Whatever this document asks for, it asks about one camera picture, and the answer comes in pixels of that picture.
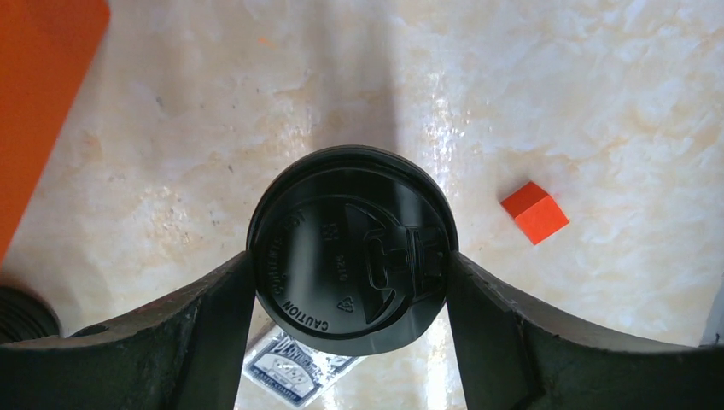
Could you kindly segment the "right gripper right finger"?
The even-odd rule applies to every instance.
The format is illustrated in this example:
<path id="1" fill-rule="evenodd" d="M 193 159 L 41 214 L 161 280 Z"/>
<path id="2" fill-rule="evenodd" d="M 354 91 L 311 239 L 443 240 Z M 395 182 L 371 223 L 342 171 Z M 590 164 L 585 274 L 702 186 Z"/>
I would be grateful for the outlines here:
<path id="1" fill-rule="evenodd" d="M 447 308 L 470 409 L 720 409 L 723 349 L 612 330 L 455 252 Z"/>

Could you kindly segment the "orange paper bag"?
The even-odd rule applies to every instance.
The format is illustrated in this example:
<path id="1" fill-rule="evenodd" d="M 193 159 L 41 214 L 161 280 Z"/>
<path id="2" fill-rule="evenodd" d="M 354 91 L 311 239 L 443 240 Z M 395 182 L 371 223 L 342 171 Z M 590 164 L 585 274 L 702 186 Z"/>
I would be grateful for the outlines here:
<path id="1" fill-rule="evenodd" d="M 5 254 L 110 20 L 105 1 L 1 3 Z"/>

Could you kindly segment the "blue playing card box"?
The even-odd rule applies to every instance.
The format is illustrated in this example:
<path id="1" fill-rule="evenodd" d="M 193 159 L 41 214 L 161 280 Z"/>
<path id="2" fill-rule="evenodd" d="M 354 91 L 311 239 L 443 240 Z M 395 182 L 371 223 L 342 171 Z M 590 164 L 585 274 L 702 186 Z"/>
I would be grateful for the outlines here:
<path id="1" fill-rule="evenodd" d="M 269 324 L 247 347 L 242 374 L 289 408 L 303 409 L 364 359 L 321 352 Z"/>

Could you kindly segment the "stack of black cup lids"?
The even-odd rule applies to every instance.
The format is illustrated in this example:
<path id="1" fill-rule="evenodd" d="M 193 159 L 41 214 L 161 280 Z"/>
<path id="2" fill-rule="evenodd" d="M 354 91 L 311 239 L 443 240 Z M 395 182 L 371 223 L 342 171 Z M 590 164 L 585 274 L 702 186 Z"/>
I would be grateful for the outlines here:
<path id="1" fill-rule="evenodd" d="M 1 344 L 60 335 L 55 314 L 17 289 L 1 287 Z"/>

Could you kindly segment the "small red cube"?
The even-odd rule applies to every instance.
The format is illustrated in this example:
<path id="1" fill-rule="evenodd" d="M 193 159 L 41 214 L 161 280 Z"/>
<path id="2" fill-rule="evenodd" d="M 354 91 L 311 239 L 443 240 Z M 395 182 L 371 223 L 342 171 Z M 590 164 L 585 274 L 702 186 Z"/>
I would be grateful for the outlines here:
<path id="1" fill-rule="evenodd" d="M 528 181 L 500 204 L 533 245 L 543 242 L 569 223 L 554 198 L 533 181 Z"/>

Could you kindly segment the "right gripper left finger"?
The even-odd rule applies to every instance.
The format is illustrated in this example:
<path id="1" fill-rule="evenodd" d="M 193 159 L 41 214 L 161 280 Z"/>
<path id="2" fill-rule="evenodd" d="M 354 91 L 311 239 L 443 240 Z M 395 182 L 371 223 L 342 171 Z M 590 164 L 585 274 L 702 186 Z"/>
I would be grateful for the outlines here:
<path id="1" fill-rule="evenodd" d="M 4 409 L 231 409 L 254 309 L 251 254 L 70 337 L 1 347 Z"/>

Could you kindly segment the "single black cup lid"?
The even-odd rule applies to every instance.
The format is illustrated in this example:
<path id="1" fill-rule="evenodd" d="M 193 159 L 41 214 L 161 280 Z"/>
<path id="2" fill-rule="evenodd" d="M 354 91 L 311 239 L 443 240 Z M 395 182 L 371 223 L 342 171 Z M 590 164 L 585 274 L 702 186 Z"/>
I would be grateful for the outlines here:
<path id="1" fill-rule="evenodd" d="M 443 308 L 458 233 L 441 188 L 366 145 L 284 169 L 250 220 L 257 297 L 294 339 L 325 353 L 383 354 L 418 340 Z"/>

